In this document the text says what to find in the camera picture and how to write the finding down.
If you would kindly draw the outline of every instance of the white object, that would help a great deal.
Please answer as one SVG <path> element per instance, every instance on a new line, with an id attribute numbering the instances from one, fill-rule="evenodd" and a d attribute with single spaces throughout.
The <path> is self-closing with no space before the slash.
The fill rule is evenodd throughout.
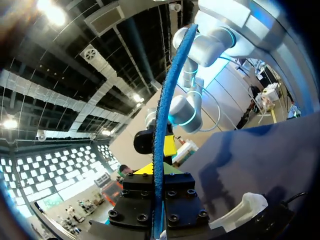
<path id="1" fill-rule="evenodd" d="M 210 229 L 223 227 L 228 233 L 254 218 L 268 206 L 264 196 L 247 192 L 242 196 L 242 201 L 226 215 L 209 223 Z"/>

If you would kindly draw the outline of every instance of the ventilation fan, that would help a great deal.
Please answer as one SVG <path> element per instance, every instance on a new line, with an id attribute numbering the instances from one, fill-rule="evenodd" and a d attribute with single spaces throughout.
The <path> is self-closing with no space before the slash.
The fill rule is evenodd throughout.
<path id="1" fill-rule="evenodd" d="M 91 61 L 92 59 L 94 59 L 96 57 L 96 55 L 97 55 L 97 51 L 94 48 L 90 48 L 85 51 L 84 58 L 87 61 Z"/>

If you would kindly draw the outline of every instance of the black bolt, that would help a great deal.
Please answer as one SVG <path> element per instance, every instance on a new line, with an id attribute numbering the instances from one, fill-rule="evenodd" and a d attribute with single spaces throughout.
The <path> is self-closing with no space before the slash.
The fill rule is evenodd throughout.
<path id="1" fill-rule="evenodd" d="M 168 191 L 170 197 L 174 197 L 177 193 L 175 191 Z"/>
<path id="2" fill-rule="evenodd" d="M 179 221 L 179 216 L 177 214 L 171 214 L 168 220 L 171 223 L 176 223 Z"/>
<path id="3" fill-rule="evenodd" d="M 141 196 L 142 197 L 147 197 L 147 196 L 149 196 L 149 193 L 147 191 L 142 191 L 141 192 Z"/>
<path id="4" fill-rule="evenodd" d="M 129 195 L 130 191 L 127 189 L 123 189 L 121 193 L 122 193 L 122 196 L 126 197 Z"/>
<path id="5" fill-rule="evenodd" d="M 145 214 L 145 213 L 140 213 L 140 214 L 136 217 L 136 219 L 137 219 L 139 222 L 143 223 L 143 222 L 145 222 L 145 221 L 148 220 L 148 215 Z"/>
<path id="6" fill-rule="evenodd" d="M 118 217 L 119 213 L 118 213 L 118 211 L 112 209 L 112 210 L 108 211 L 108 215 L 110 218 L 116 218 L 116 217 Z"/>
<path id="7" fill-rule="evenodd" d="M 188 191 L 186 191 L 188 193 L 189 196 L 195 196 L 196 195 L 196 190 L 194 189 L 188 189 Z"/>
<path id="8" fill-rule="evenodd" d="M 200 211 L 199 211 L 199 217 L 201 217 L 201 218 L 206 218 L 206 217 L 208 217 L 208 212 L 207 212 L 207 210 L 205 210 L 205 209 L 201 209 Z"/>

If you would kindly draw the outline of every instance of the ceiling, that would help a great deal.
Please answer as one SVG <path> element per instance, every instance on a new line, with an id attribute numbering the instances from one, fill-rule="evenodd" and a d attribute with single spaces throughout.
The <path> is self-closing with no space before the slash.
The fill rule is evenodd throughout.
<path id="1" fill-rule="evenodd" d="M 127 4 L 133 2 L 137 14 L 129 12 Z M 125 128 L 143 106 L 134 95 L 145 103 L 156 92 L 155 83 L 163 83 L 172 58 L 172 22 L 176 29 L 188 24 L 193 7 L 178 1 L 185 15 L 182 9 L 172 21 L 167 1 L 133 2 L 57 0 L 66 16 L 62 26 L 38 13 L 2 71 L 0 121 L 11 115 L 18 122 L 16 129 L 1 125 L 2 145 L 109 142 Z M 114 7 L 123 11 L 122 19 L 112 23 L 110 15 L 108 28 L 90 24 L 90 18 Z M 99 28 L 106 31 L 97 33 Z M 102 135 L 102 130 L 112 135 Z M 44 142 L 38 141 L 41 134 Z"/>

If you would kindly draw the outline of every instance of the blue sponge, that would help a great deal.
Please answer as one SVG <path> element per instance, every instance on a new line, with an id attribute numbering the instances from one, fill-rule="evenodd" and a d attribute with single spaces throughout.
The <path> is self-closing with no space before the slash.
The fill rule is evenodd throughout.
<path id="1" fill-rule="evenodd" d="M 191 45 L 195 39 L 198 25 L 193 24 L 185 33 L 177 49 L 161 91 L 161 97 L 156 110 L 155 134 L 153 145 L 153 177 L 155 190 L 155 209 L 153 214 L 153 237 L 158 239 L 162 229 L 162 195 L 163 195 L 163 161 L 166 127 L 171 100 L 173 98 L 178 77 L 188 57 Z"/>

